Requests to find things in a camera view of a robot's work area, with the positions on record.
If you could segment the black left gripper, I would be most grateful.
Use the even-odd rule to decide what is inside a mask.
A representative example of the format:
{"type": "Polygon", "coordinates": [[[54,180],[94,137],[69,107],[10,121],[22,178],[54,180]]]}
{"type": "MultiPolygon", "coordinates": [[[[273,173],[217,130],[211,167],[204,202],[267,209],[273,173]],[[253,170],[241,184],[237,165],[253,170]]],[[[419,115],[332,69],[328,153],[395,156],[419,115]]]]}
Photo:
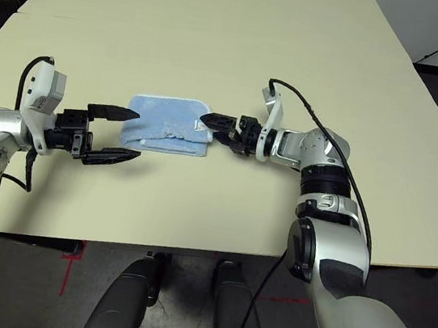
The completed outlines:
{"type": "Polygon", "coordinates": [[[125,148],[91,150],[92,133],[90,120],[127,121],[140,118],[138,112],[116,105],[87,105],[87,110],[66,109],[57,114],[53,128],[44,131],[44,140],[49,150],[66,150],[72,157],[81,159],[84,165],[114,165],[141,156],[140,151],[125,148]]]}

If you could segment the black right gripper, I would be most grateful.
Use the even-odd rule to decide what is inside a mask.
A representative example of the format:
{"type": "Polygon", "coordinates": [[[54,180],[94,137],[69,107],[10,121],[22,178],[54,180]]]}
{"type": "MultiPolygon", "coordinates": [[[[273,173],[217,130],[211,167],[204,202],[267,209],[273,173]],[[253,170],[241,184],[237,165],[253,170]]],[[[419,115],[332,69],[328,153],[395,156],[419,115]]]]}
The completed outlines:
{"type": "Polygon", "coordinates": [[[236,128],[236,117],[221,115],[220,113],[207,113],[200,117],[202,123],[213,131],[213,139],[227,146],[235,154],[249,157],[255,155],[259,135],[263,129],[259,121],[254,117],[240,116],[239,131],[230,137],[236,128]]]}

